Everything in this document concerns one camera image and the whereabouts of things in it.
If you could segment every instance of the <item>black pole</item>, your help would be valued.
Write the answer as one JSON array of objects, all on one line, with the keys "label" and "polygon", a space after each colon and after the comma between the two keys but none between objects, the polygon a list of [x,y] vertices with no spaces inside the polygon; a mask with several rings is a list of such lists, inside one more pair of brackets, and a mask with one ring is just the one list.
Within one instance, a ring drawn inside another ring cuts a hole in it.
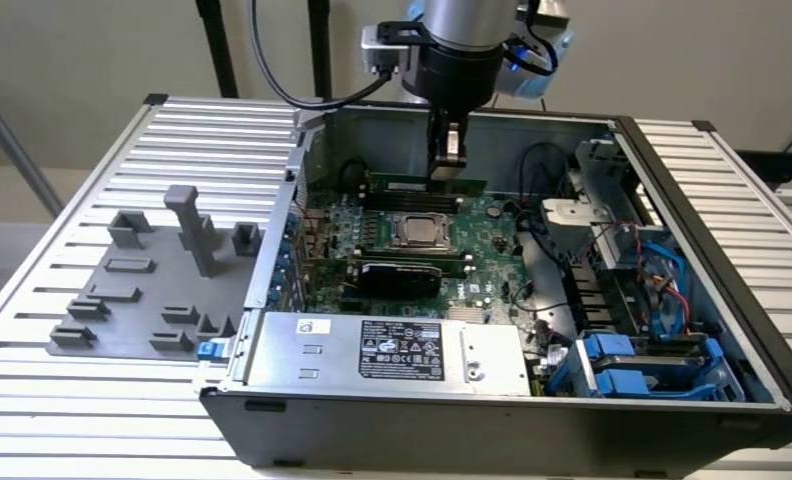
[{"label": "black pole", "polygon": [[234,73],[234,59],[227,45],[227,32],[224,31],[224,17],[222,16],[222,0],[195,0],[197,13],[204,21],[207,41],[215,76],[219,80],[219,90],[224,98],[239,98],[236,74]]},{"label": "black pole", "polygon": [[334,99],[331,86],[331,0],[307,0],[314,56],[314,91],[326,101]]}]

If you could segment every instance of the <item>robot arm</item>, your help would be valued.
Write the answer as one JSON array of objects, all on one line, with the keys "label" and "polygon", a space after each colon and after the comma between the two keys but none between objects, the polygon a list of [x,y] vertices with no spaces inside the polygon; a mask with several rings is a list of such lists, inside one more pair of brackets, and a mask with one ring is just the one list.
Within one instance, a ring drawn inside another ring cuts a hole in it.
[{"label": "robot arm", "polygon": [[367,27],[364,59],[371,71],[402,72],[406,90],[428,101],[428,174],[448,180],[467,165],[470,113],[496,91],[542,96],[568,18],[562,0],[428,0],[412,14],[415,21]]}]

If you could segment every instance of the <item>warning label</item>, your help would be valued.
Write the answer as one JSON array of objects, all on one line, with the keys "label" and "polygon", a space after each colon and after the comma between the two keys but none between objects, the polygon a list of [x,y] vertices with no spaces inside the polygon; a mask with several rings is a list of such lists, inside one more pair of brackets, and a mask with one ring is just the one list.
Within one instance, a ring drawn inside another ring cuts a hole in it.
[{"label": "warning label", "polygon": [[443,381],[440,324],[364,320],[358,371],[364,378]]}]

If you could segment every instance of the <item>gray 3d-printed holder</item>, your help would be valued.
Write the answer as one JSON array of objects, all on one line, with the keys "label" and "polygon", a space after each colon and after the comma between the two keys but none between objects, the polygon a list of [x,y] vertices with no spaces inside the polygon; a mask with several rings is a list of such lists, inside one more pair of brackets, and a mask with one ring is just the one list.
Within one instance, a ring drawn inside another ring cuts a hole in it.
[{"label": "gray 3d-printed holder", "polygon": [[196,198],[195,187],[168,189],[180,228],[152,227],[139,211],[116,215],[113,243],[49,335],[52,355],[192,360],[199,342],[236,333],[260,231],[215,229]]}]

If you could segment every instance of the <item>slotted aluminum table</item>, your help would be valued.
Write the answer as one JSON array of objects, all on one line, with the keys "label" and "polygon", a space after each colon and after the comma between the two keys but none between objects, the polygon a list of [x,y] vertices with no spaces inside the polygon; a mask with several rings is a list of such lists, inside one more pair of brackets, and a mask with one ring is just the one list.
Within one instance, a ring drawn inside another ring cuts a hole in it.
[{"label": "slotted aluminum table", "polygon": [[[294,114],[276,103],[173,97],[139,111],[0,295],[0,477],[346,478],[255,471],[235,459],[191,387],[195,363],[44,350],[111,243],[105,225],[117,209],[173,225],[163,192],[185,183],[197,186],[216,226],[267,225]],[[792,346],[792,217],[717,135],[682,122],[640,125]],[[773,262],[785,268],[761,268]],[[792,480],[792,446],[737,452],[690,478]]]}]

